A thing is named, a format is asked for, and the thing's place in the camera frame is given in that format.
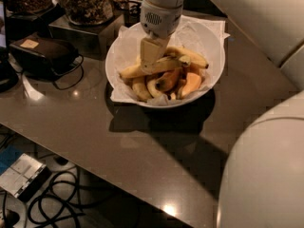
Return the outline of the white rounded gripper body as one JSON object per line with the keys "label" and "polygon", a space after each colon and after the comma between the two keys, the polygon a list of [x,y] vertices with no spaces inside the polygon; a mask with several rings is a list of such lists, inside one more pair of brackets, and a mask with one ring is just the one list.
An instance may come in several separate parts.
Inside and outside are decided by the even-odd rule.
{"label": "white rounded gripper body", "polygon": [[151,37],[166,39],[180,22],[182,5],[142,0],[140,21],[143,30]]}

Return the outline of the cream flat gripper finger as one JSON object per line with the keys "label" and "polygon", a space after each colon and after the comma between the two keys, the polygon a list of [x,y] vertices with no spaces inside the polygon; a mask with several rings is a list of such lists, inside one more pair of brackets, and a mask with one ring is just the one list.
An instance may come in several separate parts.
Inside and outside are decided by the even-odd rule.
{"label": "cream flat gripper finger", "polygon": [[140,58],[141,69],[144,73],[152,73],[156,68],[156,62],[164,55],[169,38],[148,38],[141,40]]}

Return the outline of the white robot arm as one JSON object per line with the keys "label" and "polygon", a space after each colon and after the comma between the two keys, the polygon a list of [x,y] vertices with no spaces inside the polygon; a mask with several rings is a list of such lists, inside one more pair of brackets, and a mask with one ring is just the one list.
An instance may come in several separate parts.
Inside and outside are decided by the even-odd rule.
{"label": "white robot arm", "polygon": [[304,0],[211,0],[267,56],[228,45],[228,79],[218,93],[176,110],[146,111],[150,127],[173,137],[201,128],[216,110],[227,128],[249,107],[280,91],[287,98],[256,118],[228,154],[201,143],[182,164],[218,199],[217,225],[191,225],[165,212],[152,228],[304,228],[303,17]]}

